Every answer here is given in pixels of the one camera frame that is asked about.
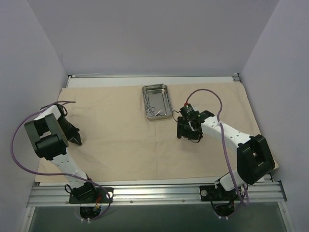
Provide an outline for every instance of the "screw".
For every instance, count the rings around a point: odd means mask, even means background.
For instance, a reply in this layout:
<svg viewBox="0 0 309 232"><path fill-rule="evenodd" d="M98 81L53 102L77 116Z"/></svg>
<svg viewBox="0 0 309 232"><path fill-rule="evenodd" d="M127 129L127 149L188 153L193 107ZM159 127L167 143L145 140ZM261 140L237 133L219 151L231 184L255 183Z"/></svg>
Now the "screw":
<svg viewBox="0 0 309 232"><path fill-rule="evenodd" d="M207 196L207 191L203 189L203 190L201 191L201 196L202 196L202 197L206 197L206 196Z"/></svg>

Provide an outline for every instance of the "metal frame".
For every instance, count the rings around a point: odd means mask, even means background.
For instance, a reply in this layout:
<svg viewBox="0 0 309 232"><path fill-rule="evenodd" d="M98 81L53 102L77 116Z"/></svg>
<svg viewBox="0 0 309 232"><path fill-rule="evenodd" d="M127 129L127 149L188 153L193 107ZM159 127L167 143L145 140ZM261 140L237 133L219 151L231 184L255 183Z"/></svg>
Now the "metal frame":
<svg viewBox="0 0 309 232"><path fill-rule="evenodd" d="M126 85L129 80L137 82L142 76L136 75L73 75L69 76L66 87L82 87L82 80L95 78L98 86L98 80L101 86L121 86ZM162 76L147 76L149 84L162 78ZM176 78L169 77L168 80L172 84ZM213 77L190 77L193 83L213 83L213 82L240 82L239 76L222 77L221 80L214 81ZM112 206L118 205L170 205L170 204L209 204L200 200L199 186L213 185L218 177L205 178L188 178L176 180L150 180L150 181L114 181L114 182L99 182L106 187L114 188L114 197ZM35 207L77 207L91 206L93 204L69 204L69 195L64 191L66 183L39 183L37 187L33 187L24 220L20 231L26 232L29 230ZM284 194L281 182L273 182L271 175L266 175L261 182L257 182L249 187L249 196L251 202L277 202L282 214L285 227L288 232L294 232L294 227L290 215L286 207L286 197Z"/></svg>
<svg viewBox="0 0 309 232"><path fill-rule="evenodd" d="M278 206L287 232L295 232L295 228L289 214L286 202L278 202Z"/></svg>
<svg viewBox="0 0 309 232"><path fill-rule="evenodd" d="M30 229L30 225L33 219L35 207L27 207L25 211L24 219L20 225L19 232L27 232Z"/></svg>
<svg viewBox="0 0 309 232"><path fill-rule="evenodd" d="M99 184L114 188L112 205L158 205L158 204L206 204L200 200L199 186L213 185L214 179L192 184L147 184L147 185L113 185L103 182ZM249 187L251 202L283 202L286 200L280 182L272 182L266 175L264 182ZM29 197L29 207L50 206L92 206L93 204L69 204L69 195L62 186L33 187Z"/></svg>

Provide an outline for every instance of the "scissors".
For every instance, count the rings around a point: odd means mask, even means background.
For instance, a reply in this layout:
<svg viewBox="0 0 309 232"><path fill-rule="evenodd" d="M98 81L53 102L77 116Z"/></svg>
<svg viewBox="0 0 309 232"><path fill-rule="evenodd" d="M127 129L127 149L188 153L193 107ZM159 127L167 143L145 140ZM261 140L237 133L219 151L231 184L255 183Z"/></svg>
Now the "scissors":
<svg viewBox="0 0 309 232"><path fill-rule="evenodd" d="M154 108L154 107L151 107L151 108L147 108L147 109L146 109L146 113L147 113L147 114L150 114L150 115L153 115L153 116L158 116L158 115L160 115L161 111L162 111L162 110L159 110L159 112L155 114L155 108Z"/></svg>

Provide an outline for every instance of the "white enclosure wall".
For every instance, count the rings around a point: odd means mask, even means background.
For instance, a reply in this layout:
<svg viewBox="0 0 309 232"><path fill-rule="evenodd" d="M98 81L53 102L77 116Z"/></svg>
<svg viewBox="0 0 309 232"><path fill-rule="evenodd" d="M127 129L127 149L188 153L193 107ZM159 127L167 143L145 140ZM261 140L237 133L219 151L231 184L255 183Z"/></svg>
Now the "white enclosure wall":
<svg viewBox="0 0 309 232"><path fill-rule="evenodd" d="M244 70L254 115L281 166L295 229L308 231L309 1L280 0Z"/></svg>
<svg viewBox="0 0 309 232"><path fill-rule="evenodd" d="M278 0L28 0L67 74L229 75Z"/></svg>
<svg viewBox="0 0 309 232"><path fill-rule="evenodd" d="M9 154L17 124L40 106L57 100L66 73L26 0L0 1L0 231L20 226L34 175L20 170ZM37 170L25 130L15 151L25 166Z"/></svg>

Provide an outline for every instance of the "wire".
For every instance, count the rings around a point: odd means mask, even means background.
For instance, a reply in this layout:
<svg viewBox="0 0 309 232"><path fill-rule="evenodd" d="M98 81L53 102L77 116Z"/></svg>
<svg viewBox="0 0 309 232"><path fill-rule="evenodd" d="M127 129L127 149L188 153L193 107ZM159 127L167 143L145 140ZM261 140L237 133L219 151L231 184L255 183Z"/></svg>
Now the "wire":
<svg viewBox="0 0 309 232"><path fill-rule="evenodd" d="M180 111L176 111L176 110L173 110L173 111L172 111L172 116L173 116L173 119L175 120L175 122L177 122L177 123L178 123L178 121L175 119L175 117L174 117L174 115L173 115L173 112L176 112L176 113L178 113L178 114L179 114L179 113L180 113Z"/></svg>
<svg viewBox="0 0 309 232"><path fill-rule="evenodd" d="M69 195L71 195L72 189L71 189L71 186L70 186L70 185L66 184L66 185L64 186L64 190L65 190Z"/></svg>
<svg viewBox="0 0 309 232"><path fill-rule="evenodd" d="M245 192L248 191L248 188L249 186L245 186L245 185L242 185L242 187L244 188ZM218 204L218 205L214 205L213 202L211 201L211 206L213 208L213 211L215 213L216 216L220 216L220 217L231 217L234 215L234 213L242 206L241 203L239 203L237 205L237 207L234 209L234 211L232 213L228 213L228 210L230 210L229 206L231 204L234 205L234 200L236 200L238 196L236 196L233 200L231 200L229 203L227 204Z"/></svg>
<svg viewBox="0 0 309 232"><path fill-rule="evenodd" d="M22 120L21 123L19 123L19 125L18 125L18 126L16 127L16 129L13 131L12 138L11 138L11 141L10 141L10 154L11 154L11 157L12 157L13 161L15 162L15 164L16 164L18 167L20 167L20 168L23 169L24 171L26 171L26 172L28 172L28 173L31 173L31 174L35 174L35 175L46 175L46 176L65 175L65 176L72 176L72 177L74 177L74 178L76 178L76 179L89 182L89 183L91 183L91 184L93 184L93 185L95 185L95 186L98 186L100 189L102 189L102 190L106 193L106 195L108 196L108 198L111 199L111 197L110 197L108 191L107 191L104 187L102 187L101 185L99 185L98 183L96 183L96 182L94 182L94 181L92 181L92 180L88 180L88 179L85 179L85 178L82 178L82 177L79 177L79 176L76 176L76 175L72 175L72 174L70 174L70 173L40 173L40 172L36 172L36 171L33 171L33 170L30 170L30 169L26 168L25 166L23 166L23 165L17 160L17 158L16 158L16 156L15 156L15 154L14 154L13 146L14 146L14 140L15 140L16 134L17 134L18 130L20 129L20 127L21 127L26 121L28 121L30 118L32 118L32 117L34 117L34 116L36 116L36 115L38 115L38 114L44 112L45 110L47 110L48 107L50 107L50 106L52 106L52 105L55 105L55 104L58 104L58 103L60 103L60 102L65 102L65 104L68 104L68 103L75 103L75 101L74 101L74 102L73 102L73 101L57 101L57 102L54 102L54 103L49 104L48 106L44 107L44 108L41 109L40 111L35 112L35 113L29 115L29 116L26 117L24 120ZM100 218L103 214L105 214L105 213L107 212L107 210L110 208L110 206L111 206L111 201L109 201L109 204L108 204L107 208L106 208L104 211L101 210L101 212L100 212L100 214L99 214L98 216L96 216L96 217L94 217L94 218L92 218L92 219L90 219L90 220L96 220L96 219Z"/></svg>
<svg viewBox="0 0 309 232"><path fill-rule="evenodd" d="M206 88L200 88L200 89L197 89L195 91L193 91L189 97L187 98L186 102L185 103L188 103L190 97L195 94L196 92L198 91L207 91L207 92L210 92L212 94L214 94L217 99L219 100L220 102L220 109L218 111L218 114L217 114L217 119L218 119L218 122L219 122L219 125L220 125L220 128L221 128L221 139L222 139L222 147L223 147L223 152L224 152L224 157L225 157L225 161L226 161L226 164L227 164L227 167L228 167L228 171L231 175L231 179L232 179L232 182L233 182L233 185L234 185L234 188L236 190L236 193L238 195L238 198L240 200L240 202L242 203L243 206L247 206L250 202L250 199L249 199L249 196L248 196L248 191L247 191L247 188L244 188L244 196L246 196L246 200L247 202L244 201L244 198L241 196L240 192L239 192L239 189L238 189L238 186L237 186L237 183L236 183L236 180L235 180L235 177L234 177L234 174L233 174L233 170L232 170L232 167L231 167L231 164L230 164L230 161L228 159L228 154L227 154L227 150L226 150L226 144L225 144L225 136L224 136L224 128L223 128L223 124L221 123L220 121L220 113L222 112L222 108L223 108L223 104L222 104L222 100L221 98L219 97L218 94L216 94L214 91L210 90L210 89L206 89Z"/></svg>

